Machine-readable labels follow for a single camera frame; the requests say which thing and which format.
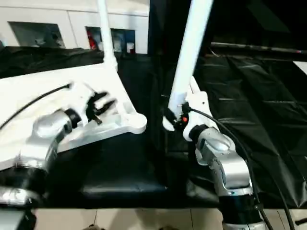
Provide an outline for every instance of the black plastic sheet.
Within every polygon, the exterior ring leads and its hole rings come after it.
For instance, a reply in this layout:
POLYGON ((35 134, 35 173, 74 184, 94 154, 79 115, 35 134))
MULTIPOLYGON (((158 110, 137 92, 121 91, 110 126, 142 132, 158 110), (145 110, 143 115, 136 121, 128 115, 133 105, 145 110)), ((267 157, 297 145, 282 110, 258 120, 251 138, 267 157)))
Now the black plastic sheet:
MULTIPOLYGON (((102 60, 102 53, 89 50, 7 47, 0 52, 0 78, 102 60)), ((48 207, 218 206, 210 170, 196 164, 180 133, 165 135, 162 128, 175 68, 163 57, 118 55, 126 91, 148 119, 146 132, 60 154, 48 179, 48 207)), ((306 208, 304 72, 292 62, 211 57, 199 59, 194 76, 214 117, 270 171, 289 206, 306 208)), ((253 166, 265 207, 282 207, 267 173, 253 166)))

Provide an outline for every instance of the white pole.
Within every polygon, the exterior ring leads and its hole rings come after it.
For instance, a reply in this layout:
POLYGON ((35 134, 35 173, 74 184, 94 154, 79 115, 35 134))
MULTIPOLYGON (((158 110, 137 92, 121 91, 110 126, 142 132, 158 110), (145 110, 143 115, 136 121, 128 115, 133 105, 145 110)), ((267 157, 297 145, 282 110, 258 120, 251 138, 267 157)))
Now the white pole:
POLYGON ((191 77, 190 87, 191 87, 191 90, 192 90, 193 93, 198 93, 198 92, 201 91, 200 88, 198 87, 198 84, 197 84, 195 78, 193 76, 191 77))
POLYGON ((109 26, 106 0, 97 0, 97 4, 100 16, 100 32, 101 32, 101 38, 105 54, 104 63, 115 67, 117 71, 117 61, 114 56, 113 42, 112 42, 111 29, 109 26))
MULTIPOLYGON (((212 4, 213 0, 192 0, 191 2, 173 87, 168 102, 168 108, 177 118, 180 117, 182 112, 180 105, 185 102, 187 96, 212 4)), ((174 130, 165 117, 163 118, 163 126, 167 130, 174 130)))

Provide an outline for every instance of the white wall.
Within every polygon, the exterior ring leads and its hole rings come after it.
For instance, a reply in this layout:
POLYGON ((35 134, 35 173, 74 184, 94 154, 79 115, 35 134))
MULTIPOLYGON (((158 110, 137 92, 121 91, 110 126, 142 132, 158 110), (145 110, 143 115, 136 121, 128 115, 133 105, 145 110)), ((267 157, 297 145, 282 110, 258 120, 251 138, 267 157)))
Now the white wall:
MULTIPOLYGON (((106 0, 109 13, 149 16, 150 0, 106 0)), ((0 7, 98 12, 97 0, 0 0, 0 7)))

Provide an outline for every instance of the black surface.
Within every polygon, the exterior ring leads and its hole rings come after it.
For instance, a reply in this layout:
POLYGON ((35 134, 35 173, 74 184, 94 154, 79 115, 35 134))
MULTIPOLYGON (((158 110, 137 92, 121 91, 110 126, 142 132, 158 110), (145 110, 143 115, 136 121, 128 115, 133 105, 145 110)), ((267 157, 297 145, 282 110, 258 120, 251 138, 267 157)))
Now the black surface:
MULTIPOLYGON (((102 59, 89 50, 7 47, 0 77, 102 59)), ((147 129, 60 153, 47 178, 47 207, 218 206, 209 169, 187 153, 192 146, 179 133, 164 135, 162 108, 175 68, 163 57, 118 57, 119 76, 147 129)), ((200 59, 194 75, 214 117, 273 174, 289 206, 307 207, 306 75, 292 62, 224 57, 200 59)), ((270 178, 254 168, 264 206, 282 207, 270 178)))
MULTIPOLYGON (((177 0, 151 0, 150 54, 163 51, 168 59, 178 59, 190 3, 191 0, 181 0, 180 4, 177 0)), ((211 50, 215 53, 230 50, 269 58, 306 59, 306 35, 302 31, 307 25, 306 9, 301 0, 293 0, 291 4, 276 4, 274 0, 214 0, 200 55, 211 54, 211 50), (215 44, 210 50, 207 48, 211 42, 245 46, 225 50, 216 49, 215 44), (271 50, 273 47, 292 51, 275 52, 271 50)))
POLYGON ((29 210, 25 211, 17 230, 33 230, 36 224, 36 216, 29 210))

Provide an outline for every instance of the white floor tile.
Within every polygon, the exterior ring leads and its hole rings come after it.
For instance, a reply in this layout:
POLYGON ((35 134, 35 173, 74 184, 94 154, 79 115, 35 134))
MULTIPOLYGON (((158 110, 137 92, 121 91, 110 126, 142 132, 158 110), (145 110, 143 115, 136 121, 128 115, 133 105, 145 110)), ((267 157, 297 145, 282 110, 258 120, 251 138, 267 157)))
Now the white floor tile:
MULTIPOLYGON (((275 230, 284 230, 282 220, 276 209, 267 209, 265 213, 275 230)), ((194 230, 223 230, 223 216, 215 208, 192 209, 192 221, 194 230)))
POLYGON ((267 215, 273 229, 276 230, 285 229, 277 209, 265 209, 264 212, 267 215))
POLYGON ((82 230, 94 223, 96 209, 38 209, 35 230, 82 230))
POLYGON ((192 230, 189 209, 99 209, 95 223, 106 230, 192 230))
MULTIPOLYGON (((287 216, 285 214, 285 211, 283 209, 279 209, 278 210, 281 219, 283 221, 283 225, 285 226, 286 230, 289 230, 289 224, 288 224, 288 220, 287 220, 287 216)), ((292 209, 290 210, 290 214, 292 217, 293 222, 295 222, 296 220, 301 220, 303 218, 307 218, 307 209, 292 209)), ((307 230, 307 223, 302 224, 302 225, 295 225, 295 229, 296 230, 307 230)))
POLYGON ((194 230, 223 230, 223 217, 218 209, 194 208, 191 212, 194 230))

